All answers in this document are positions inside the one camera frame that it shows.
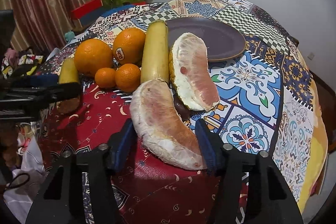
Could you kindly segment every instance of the tablecloth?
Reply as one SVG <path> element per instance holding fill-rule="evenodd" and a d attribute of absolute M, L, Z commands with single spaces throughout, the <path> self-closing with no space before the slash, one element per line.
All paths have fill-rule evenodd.
<path fill-rule="evenodd" d="M 173 0 L 135 6 L 94 24 L 81 40 L 94 37 L 112 47 L 125 28 L 146 30 L 156 19 L 179 17 L 219 20 L 246 39 L 246 50 L 237 58 L 209 63 L 220 104 L 214 111 L 199 112 L 185 123 L 193 130 L 202 117 L 224 143 L 248 153 L 269 151 L 300 203 L 316 126 L 314 107 L 318 103 L 314 104 L 316 92 L 311 88 L 314 81 L 292 37 L 263 9 L 246 0 Z M 73 56 L 79 43 L 66 47 L 39 73 L 59 74 L 63 60 Z M 65 150 L 82 153 L 106 142 L 130 117 L 131 94 L 100 90 L 85 77 L 82 85 L 82 105 L 76 113 L 60 114 L 53 105 L 44 112 L 39 144 L 46 168 Z M 205 223 L 218 187 L 218 179 L 205 171 L 164 164 L 140 142 L 111 182 L 125 223 Z M 87 223 L 94 223 L 88 184 L 84 174 Z M 247 188 L 248 174 L 242 174 L 237 223 L 244 220 Z"/>

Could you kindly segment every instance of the oval plate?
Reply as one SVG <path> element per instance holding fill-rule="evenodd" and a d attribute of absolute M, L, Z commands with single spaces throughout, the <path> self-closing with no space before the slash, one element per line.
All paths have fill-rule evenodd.
<path fill-rule="evenodd" d="M 191 32 L 203 39 L 208 48 L 208 62 L 234 58 L 244 52 L 246 41 L 234 27 L 203 17 L 181 17 L 166 21 L 168 44 L 171 47 L 178 37 Z"/>

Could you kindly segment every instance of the metal bolt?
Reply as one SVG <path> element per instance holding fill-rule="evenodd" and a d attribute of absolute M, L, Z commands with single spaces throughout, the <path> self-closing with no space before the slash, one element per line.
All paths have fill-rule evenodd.
<path fill-rule="evenodd" d="M 267 158 L 267 157 L 268 157 L 268 153 L 267 153 L 267 151 L 265 151 L 265 150 L 261 150 L 261 151 L 259 152 L 259 154 L 260 154 L 260 156 L 262 156 L 263 158 Z"/>
<path fill-rule="evenodd" d="M 67 158 L 71 156 L 71 151 L 70 150 L 66 150 L 62 153 L 62 157 Z"/>
<path fill-rule="evenodd" d="M 100 145 L 98 145 L 98 149 L 99 150 L 106 150 L 109 146 L 107 145 L 107 143 L 102 143 Z"/>
<path fill-rule="evenodd" d="M 225 143 L 223 144 L 223 148 L 227 151 L 231 150 L 233 148 L 233 146 L 229 143 Z"/>

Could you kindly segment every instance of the dark purple fruit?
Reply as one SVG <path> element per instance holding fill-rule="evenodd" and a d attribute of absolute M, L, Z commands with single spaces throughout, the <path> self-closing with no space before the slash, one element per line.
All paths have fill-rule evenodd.
<path fill-rule="evenodd" d="M 181 102 L 179 97 L 174 94 L 174 106 L 178 114 L 181 116 L 182 121 L 189 120 L 190 110 Z"/>

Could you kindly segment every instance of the pomelo segment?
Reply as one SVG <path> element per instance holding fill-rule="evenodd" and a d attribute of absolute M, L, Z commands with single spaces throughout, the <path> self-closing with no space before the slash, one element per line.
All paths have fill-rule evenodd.
<path fill-rule="evenodd" d="M 169 53 L 171 82 L 189 109 L 210 111 L 218 105 L 216 85 L 208 72 L 207 48 L 192 33 L 182 34 Z"/>
<path fill-rule="evenodd" d="M 206 168 L 196 136 L 177 114 L 164 81 L 142 83 L 133 93 L 130 112 L 142 144 L 163 162 L 186 170 Z"/>

